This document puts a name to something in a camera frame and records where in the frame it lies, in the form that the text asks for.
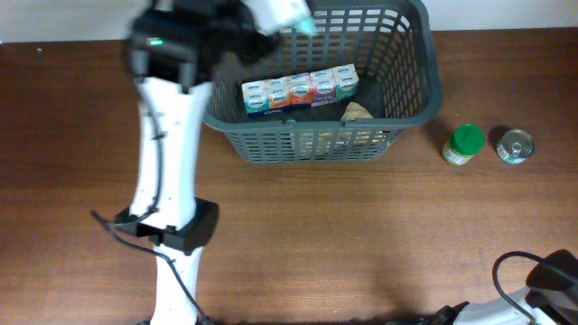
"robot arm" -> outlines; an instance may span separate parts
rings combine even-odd
[[[499,285],[498,269],[510,257],[538,262],[524,287],[506,295]],[[445,306],[431,319],[418,322],[387,322],[386,325],[578,325],[578,259],[567,250],[542,258],[526,252],[502,255],[492,278],[502,296],[491,302]]]
[[[310,16],[304,0],[174,0],[171,12],[151,7],[135,19],[125,57],[139,96],[140,167],[133,203],[114,225],[154,243],[150,324],[190,325],[198,313],[211,324],[194,292],[219,208],[195,198],[194,172],[212,69],[225,52],[257,62],[278,48],[278,30],[291,24],[314,33]]]

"black plastic part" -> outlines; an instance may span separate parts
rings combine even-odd
[[[545,258],[555,267],[569,275],[578,277],[578,259],[565,249],[556,251]],[[526,279],[532,290],[527,303],[533,308],[541,308],[553,319],[563,324],[578,324],[578,284],[538,264]]]
[[[201,322],[200,325],[214,325],[215,322],[210,317],[205,317]]]
[[[129,215],[129,208],[117,214],[115,222],[117,230],[134,237],[149,237],[155,245],[163,244],[190,255],[197,247],[206,246],[217,226],[219,219],[219,205],[195,198],[197,209],[195,216],[179,231],[174,226],[166,229],[151,227],[137,222],[137,216]]]
[[[176,0],[173,11],[145,10],[128,38],[134,78],[157,77],[179,83],[182,92],[211,81],[224,53],[236,53],[248,65],[281,45],[276,33],[264,36],[241,1]]]
[[[435,315],[432,317],[430,324],[432,325],[449,325],[453,324],[458,313],[454,308],[450,306],[443,306]]]

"small jar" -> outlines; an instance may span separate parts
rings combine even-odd
[[[463,165],[478,154],[486,136],[475,125],[462,125],[443,146],[443,158],[451,164]]]

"small carton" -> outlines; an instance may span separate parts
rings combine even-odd
[[[309,73],[302,73],[302,74],[287,77],[287,82],[289,82],[290,84],[292,82],[299,82],[299,81],[306,81],[306,80],[311,80]]]
[[[243,93],[249,91],[265,90],[265,82],[264,81],[247,82],[242,84],[241,88],[243,89]]]
[[[355,65],[353,63],[348,64],[348,65],[344,65],[344,66],[340,66],[340,67],[335,67],[332,70],[333,70],[333,76],[335,76],[335,79],[337,79],[343,75],[350,75],[352,73],[357,74],[357,72],[355,71]]]
[[[265,81],[265,89],[286,87],[286,86],[287,86],[287,77],[282,77],[279,79],[269,79]]]
[[[357,72],[340,75],[335,79],[337,83],[337,99],[352,98],[358,92],[359,76]]]
[[[269,88],[266,92],[269,100],[269,109],[278,109],[291,105],[289,86],[286,84],[276,85],[273,88]]]
[[[243,92],[243,100],[248,116],[263,115],[269,110],[269,101],[264,89]]]
[[[327,79],[327,78],[333,77],[333,70],[327,69],[327,70],[316,71],[316,72],[310,73],[309,75],[311,77],[311,80]]]
[[[289,91],[291,97],[291,105],[302,105],[313,103],[313,84],[307,78],[292,79],[289,81]]]
[[[313,106],[337,101],[337,83],[334,77],[318,78],[313,82]]]

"wooden surface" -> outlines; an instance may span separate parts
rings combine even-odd
[[[370,319],[497,298],[509,250],[578,253],[578,30],[437,32],[443,108],[371,163],[254,166],[205,127],[198,196],[218,202],[198,298],[227,322]],[[116,42],[0,46],[0,323],[134,324],[155,263],[89,217],[132,200],[136,102]],[[528,131],[509,166],[462,167],[455,127]],[[501,277],[523,285],[533,265]]]

